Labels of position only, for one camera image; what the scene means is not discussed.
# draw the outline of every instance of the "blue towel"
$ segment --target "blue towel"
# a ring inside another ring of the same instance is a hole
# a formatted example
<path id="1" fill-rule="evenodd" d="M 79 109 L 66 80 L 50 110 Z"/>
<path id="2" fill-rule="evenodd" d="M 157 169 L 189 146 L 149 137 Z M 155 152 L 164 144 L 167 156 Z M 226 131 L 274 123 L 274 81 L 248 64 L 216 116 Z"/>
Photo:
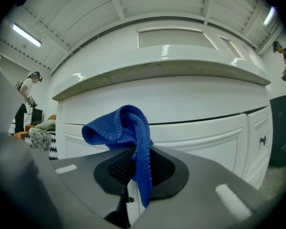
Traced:
<path id="1" fill-rule="evenodd" d="M 110 149 L 136 147 L 132 161 L 136 164 L 133 179 L 137 182 L 144 207 L 153 187 L 149 148 L 149 125 L 140 109 L 125 105 L 82 127 L 82 136 L 90 145 L 105 144 Z"/>

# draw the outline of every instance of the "white countertop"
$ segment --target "white countertop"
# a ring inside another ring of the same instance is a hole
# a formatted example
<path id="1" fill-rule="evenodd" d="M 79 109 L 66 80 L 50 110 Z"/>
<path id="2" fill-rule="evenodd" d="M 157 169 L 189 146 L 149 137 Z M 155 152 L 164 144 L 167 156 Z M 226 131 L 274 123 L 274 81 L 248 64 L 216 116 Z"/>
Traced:
<path id="1" fill-rule="evenodd" d="M 97 70 L 91 65 L 98 65 Z M 105 59 L 87 62 L 84 68 L 54 89 L 53 100 L 60 101 L 112 84 L 167 76 L 216 76 L 270 84 L 267 73 L 251 62 L 228 52 L 190 45 L 153 46 L 108 55 Z"/>

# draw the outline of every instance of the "ceiling light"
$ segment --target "ceiling light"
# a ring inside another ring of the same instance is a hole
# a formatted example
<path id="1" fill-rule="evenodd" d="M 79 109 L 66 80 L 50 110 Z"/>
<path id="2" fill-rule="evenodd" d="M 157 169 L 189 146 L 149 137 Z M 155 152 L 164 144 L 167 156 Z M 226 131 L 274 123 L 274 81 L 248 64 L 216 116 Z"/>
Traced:
<path id="1" fill-rule="evenodd" d="M 23 36 L 25 39 L 29 40 L 30 42 L 34 43 L 37 47 L 41 46 L 41 42 L 32 37 L 28 34 L 25 30 L 23 30 L 19 25 L 13 24 L 13 30 Z"/>
<path id="2" fill-rule="evenodd" d="M 269 11 L 267 18 L 264 21 L 264 25 L 267 25 L 269 23 L 269 21 L 271 20 L 271 18 L 273 17 L 274 13 L 275 13 L 275 8 L 271 7 L 271 10 Z"/>

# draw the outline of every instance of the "floor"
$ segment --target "floor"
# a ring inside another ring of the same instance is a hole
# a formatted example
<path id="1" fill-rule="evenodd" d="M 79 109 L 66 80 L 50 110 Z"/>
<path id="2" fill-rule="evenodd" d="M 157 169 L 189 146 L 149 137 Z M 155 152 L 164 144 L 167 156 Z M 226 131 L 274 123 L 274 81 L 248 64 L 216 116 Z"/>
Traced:
<path id="1" fill-rule="evenodd" d="M 268 167 L 260 192 L 271 199 L 286 189 L 286 167 Z"/>

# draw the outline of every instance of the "cabinet door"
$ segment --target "cabinet door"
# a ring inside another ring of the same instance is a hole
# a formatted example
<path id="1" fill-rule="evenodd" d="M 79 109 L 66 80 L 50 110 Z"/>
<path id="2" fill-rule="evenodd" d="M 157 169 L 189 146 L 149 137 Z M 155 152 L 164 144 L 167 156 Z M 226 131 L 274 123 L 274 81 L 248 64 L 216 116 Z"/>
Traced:
<path id="1" fill-rule="evenodd" d="M 59 124 L 60 142 L 56 144 L 58 152 L 65 148 L 68 158 L 93 155 L 109 150 L 106 145 L 90 145 L 82 137 L 82 125 Z"/>
<path id="2" fill-rule="evenodd" d="M 252 182 L 253 174 L 263 175 L 258 180 L 263 180 L 265 169 L 269 161 L 270 139 L 269 139 L 269 108 L 265 108 L 249 114 L 248 121 L 248 151 L 243 178 L 254 187 L 259 182 Z"/>
<path id="3" fill-rule="evenodd" d="M 151 125 L 155 145 L 173 148 L 218 162 L 242 175 L 247 150 L 245 114 L 190 123 Z"/>

